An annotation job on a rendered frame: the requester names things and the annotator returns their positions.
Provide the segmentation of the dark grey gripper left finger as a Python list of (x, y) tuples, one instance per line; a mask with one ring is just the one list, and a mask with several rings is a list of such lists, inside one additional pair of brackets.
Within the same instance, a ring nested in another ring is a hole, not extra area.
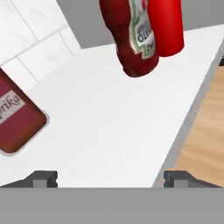
[(57, 188), (57, 171), (34, 171), (24, 179), (3, 185), (10, 188)]

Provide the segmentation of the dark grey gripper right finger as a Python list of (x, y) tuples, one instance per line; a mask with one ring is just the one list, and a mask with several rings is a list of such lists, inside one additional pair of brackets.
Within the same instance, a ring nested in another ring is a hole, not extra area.
[(208, 183), (206, 181), (196, 179), (188, 171), (165, 171), (164, 187), (171, 188), (219, 188), (218, 185)]

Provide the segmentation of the bright red plain bottle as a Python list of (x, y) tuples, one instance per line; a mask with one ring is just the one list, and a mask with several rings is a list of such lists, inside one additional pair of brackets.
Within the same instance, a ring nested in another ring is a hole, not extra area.
[(149, 0), (148, 13), (158, 55), (179, 53), (185, 46), (181, 0)]

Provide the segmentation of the dark red ketchup bottle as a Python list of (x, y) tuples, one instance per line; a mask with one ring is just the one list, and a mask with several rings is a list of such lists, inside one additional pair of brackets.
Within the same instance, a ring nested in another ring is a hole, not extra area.
[(150, 73), (157, 66), (159, 56), (148, 0), (99, 0), (99, 5), (123, 71), (133, 78)]

